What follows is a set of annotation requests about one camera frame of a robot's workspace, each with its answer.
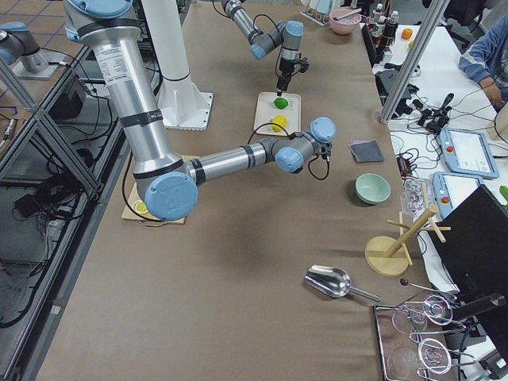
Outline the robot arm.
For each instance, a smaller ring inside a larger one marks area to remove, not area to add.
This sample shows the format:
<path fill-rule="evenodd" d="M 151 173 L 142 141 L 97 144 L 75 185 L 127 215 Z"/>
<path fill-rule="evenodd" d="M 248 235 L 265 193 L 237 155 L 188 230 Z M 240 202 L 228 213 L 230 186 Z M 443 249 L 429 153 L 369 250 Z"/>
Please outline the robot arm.
<path fill-rule="evenodd" d="M 297 173 L 313 156 L 330 157 L 337 128 L 319 117 L 306 131 L 264 138 L 224 152 L 184 160 L 171 147 L 168 128 L 204 130 L 213 96 L 191 80 L 177 6 L 146 1 L 144 15 L 163 79 L 155 94 L 137 45 L 140 27 L 130 1 L 66 1 L 67 37 L 89 47 L 114 103 L 136 161 L 137 192 L 151 215 L 186 217 L 201 184 L 274 162 Z"/>
<path fill-rule="evenodd" d="M 279 21 L 274 29 L 265 33 L 256 26 L 244 7 L 242 1 L 221 1 L 222 9 L 247 38 L 252 54 L 263 59 L 267 54 L 281 48 L 279 70 L 276 72 L 278 81 L 276 93 L 280 96 L 287 91 L 292 77 L 297 73 L 305 73 L 309 68 L 306 57 L 302 57 L 300 44 L 304 33 L 304 24 L 300 21 Z"/>

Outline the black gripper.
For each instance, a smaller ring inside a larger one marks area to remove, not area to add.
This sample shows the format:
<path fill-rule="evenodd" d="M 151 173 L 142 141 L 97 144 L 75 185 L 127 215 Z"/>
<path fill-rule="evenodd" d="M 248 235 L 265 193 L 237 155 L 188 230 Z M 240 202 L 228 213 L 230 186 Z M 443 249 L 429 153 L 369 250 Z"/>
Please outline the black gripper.
<path fill-rule="evenodd" d="M 321 141 L 318 141 L 317 145 L 318 145 L 317 154 L 322 159 L 329 159 L 331 157 L 331 154 L 332 154 L 333 144 L 331 142 L 321 142 Z"/>
<path fill-rule="evenodd" d="M 278 80 L 276 84 L 277 95 L 281 96 L 283 92 L 287 91 L 289 79 L 298 73 L 305 73 L 309 65 L 310 63 L 306 57 L 295 60 L 282 58 L 279 62 Z"/>

